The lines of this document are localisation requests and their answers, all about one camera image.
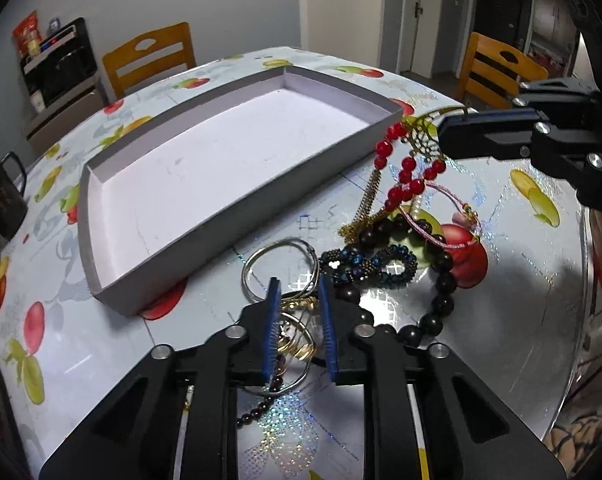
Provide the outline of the gold and silver bangles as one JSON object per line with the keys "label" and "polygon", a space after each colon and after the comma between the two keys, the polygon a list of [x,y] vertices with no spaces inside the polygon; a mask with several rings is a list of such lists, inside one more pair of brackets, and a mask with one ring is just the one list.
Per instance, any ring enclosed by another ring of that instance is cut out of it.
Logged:
{"label": "gold and silver bangles", "polygon": [[[292,247],[301,252],[309,264],[310,277],[301,289],[292,292],[286,298],[281,298],[280,306],[277,308],[276,349],[277,354],[284,358],[284,364],[282,366],[275,364],[274,377],[269,381],[269,392],[254,391],[254,394],[263,396],[263,398],[279,398],[301,385],[309,374],[312,359],[317,355],[318,350],[316,338],[310,330],[309,324],[318,312],[318,300],[313,296],[313,292],[318,285],[319,263],[317,253],[310,243],[300,237],[286,237],[257,249],[243,263],[243,270],[240,274],[241,288],[253,304],[264,300],[265,297],[261,297],[250,288],[252,269],[259,259],[284,247]],[[279,386],[275,385],[276,379],[284,379],[290,361],[302,363],[303,371],[293,382],[289,382],[289,384],[281,382]]]}

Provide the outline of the wooden chair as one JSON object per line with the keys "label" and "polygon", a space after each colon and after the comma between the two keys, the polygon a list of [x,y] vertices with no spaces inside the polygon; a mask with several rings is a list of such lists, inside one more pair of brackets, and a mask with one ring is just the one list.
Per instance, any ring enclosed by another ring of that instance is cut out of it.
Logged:
{"label": "wooden chair", "polygon": [[173,68],[197,65],[187,22],[150,30],[103,55],[103,68],[118,99],[127,90]]}
{"label": "wooden chair", "polygon": [[474,96],[492,108],[510,108],[519,84],[548,79],[548,70],[502,41],[472,32],[469,36],[455,99]]}

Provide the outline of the white door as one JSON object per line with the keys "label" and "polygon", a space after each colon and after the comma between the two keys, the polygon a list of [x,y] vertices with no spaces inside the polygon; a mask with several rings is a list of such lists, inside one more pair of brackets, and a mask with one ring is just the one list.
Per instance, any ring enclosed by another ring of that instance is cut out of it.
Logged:
{"label": "white door", "polygon": [[397,71],[410,72],[414,61],[414,52],[418,35],[418,25],[423,8],[421,0],[403,0],[400,29],[399,57]]}

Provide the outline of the grey shallow cardboard tray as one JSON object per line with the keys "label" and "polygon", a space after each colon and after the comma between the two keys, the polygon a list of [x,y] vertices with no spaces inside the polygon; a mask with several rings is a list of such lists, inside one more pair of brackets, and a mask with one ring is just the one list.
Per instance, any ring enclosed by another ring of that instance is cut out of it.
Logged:
{"label": "grey shallow cardboard tray", "polygon": [[401,115],[379,93],[284,66],[152,118],[80,176],[78,241],[92,296],[138,313],[371,154]]}

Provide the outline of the black ceramic mug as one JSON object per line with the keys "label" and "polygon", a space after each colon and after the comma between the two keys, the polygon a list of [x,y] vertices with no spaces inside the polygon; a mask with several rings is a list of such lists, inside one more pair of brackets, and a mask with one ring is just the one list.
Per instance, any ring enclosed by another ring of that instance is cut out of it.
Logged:
{"label": "black ceramic mug", "polygon": [[[20,186],[16,186],[5,170],[5,162],[12,159],[21,175]],[[28,212],[24,198],[28,175],[21,159],[15,152],[8,152],[0,159],[0,236],[12,240],[19,231]]]}

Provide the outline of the grey low cabinet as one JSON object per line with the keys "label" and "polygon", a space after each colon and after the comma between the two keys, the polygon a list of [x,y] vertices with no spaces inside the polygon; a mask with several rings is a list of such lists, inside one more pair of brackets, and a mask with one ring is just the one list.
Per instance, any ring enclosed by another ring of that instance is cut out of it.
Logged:
{"label": "grey low cabinet", "polygon": [[67,133],[109,104],[94,75],[66,92],[28,122],[24,134],[36,156],[44,155]]}

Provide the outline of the black water dispenser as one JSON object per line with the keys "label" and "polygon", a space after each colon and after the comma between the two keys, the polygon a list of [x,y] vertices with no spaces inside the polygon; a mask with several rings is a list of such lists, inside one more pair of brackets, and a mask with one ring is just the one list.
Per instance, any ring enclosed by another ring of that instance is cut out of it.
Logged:
{"label": "black water dispenser", "polygon": [[76,18],[46,38],[40,53],[27,54],[20,70],[31,101],[40,112],[98,72],[85,18]]}

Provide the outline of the red snack packet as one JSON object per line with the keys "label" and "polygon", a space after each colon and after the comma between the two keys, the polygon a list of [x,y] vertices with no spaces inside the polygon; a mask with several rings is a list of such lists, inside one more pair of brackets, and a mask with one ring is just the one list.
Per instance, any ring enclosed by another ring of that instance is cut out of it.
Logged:
{"label": "red snack packet", "polygon": [[42,36],[38,30],[37,11],[34,10],[12,31],[16,50],[20,58],[25,55],[39,55]]}

